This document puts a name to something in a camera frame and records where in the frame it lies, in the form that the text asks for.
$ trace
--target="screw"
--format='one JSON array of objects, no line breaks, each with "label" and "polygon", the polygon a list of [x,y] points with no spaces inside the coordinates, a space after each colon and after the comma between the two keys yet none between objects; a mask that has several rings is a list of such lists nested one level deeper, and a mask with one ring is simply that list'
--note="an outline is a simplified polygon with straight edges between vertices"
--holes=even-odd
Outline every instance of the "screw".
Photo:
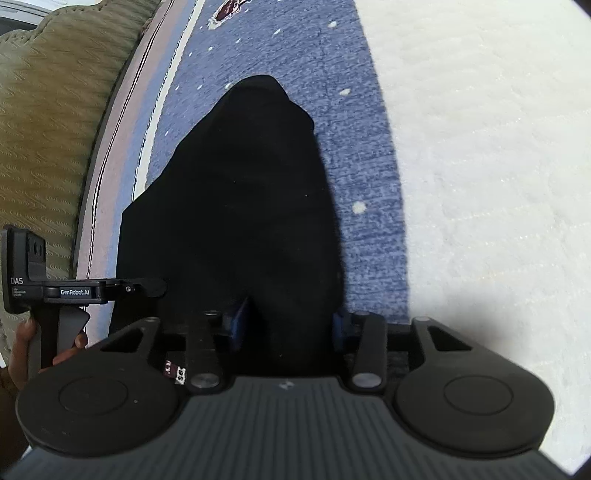
[{"label": "screw", "polygon": [[371,372],[358,373],[353,375],[351,380],[353,381],[353,385],[358,388],[376,388],[382,383],[382,378]]},{"label": "screw", "polygon": [[197,388],[213,388],[220,384],[220,378],[216,374],[193,375],[191,385]]}]

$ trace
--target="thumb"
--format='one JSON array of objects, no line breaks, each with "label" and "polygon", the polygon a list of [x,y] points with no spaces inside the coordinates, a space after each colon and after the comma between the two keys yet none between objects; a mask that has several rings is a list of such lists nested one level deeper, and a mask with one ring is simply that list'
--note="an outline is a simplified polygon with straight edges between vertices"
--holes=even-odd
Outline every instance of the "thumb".
[{"label": "thumb", "polygon": [[29,342],[35,336],[36,330],[37,322],[33,317],[29,317],[26,322],[21,322],[17,326],[16,338],[8,364],[8,373],[19,390],[27,383]]}]

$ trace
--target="circular pad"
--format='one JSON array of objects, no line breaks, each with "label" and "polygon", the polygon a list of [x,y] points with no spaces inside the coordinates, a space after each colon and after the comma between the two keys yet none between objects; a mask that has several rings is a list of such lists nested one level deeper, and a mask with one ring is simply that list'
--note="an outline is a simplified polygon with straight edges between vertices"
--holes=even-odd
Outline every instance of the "circular pad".
[{"label": "circular pad", "polygon": [[86,417],[104,415],[127,400],[125,384],[106,377],[74,380],[60,393],[60,403],[68,411]]},{"label": "circular pad", "polygon": [[502,362],[424,364],[400,382],[394,408],[415,434],[454,455],[498,458],[538,448],[552,395],[529,372]]},{"label": "circular pad", "polygon": [[456,410],[471,415],[494,415],[505,410],[513,393],[502,381],[481,375],[456,378],[445,387],[445,398]]},{"label": "circular pad", "polygon": [[17,416],[33,445],[93,457],[154,438],[177,406],[174,385],[139,355],[89,350],[30,381]]}]

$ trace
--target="black cloth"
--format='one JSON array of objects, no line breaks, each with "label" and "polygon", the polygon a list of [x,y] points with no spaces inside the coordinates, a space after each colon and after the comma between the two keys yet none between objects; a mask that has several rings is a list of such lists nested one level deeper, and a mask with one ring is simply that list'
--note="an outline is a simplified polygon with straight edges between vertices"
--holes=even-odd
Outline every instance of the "black cloth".
[{"label": "black cloth", "polygon": [[124,211],[117,277],[161,277],[168,290],[116,301],[111,333],[248,296],[269,361],[306,372],[330,349],[343,301],[335,210],[314,122],[275,79],[237,83]]}]

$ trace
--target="sofa cushion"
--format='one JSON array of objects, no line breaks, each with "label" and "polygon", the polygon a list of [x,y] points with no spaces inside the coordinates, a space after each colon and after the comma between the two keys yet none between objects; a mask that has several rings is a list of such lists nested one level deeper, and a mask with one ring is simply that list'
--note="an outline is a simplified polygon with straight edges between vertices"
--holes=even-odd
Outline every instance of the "sofa cushion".
[{"label": "sofa cushion", "polygon": [[[0,37],[0,223],[47,240],[51,277],[72,270],[89,158],[113,87],[158,0],[56,10]],[[0,309],[7,359],[19,318]]]}]

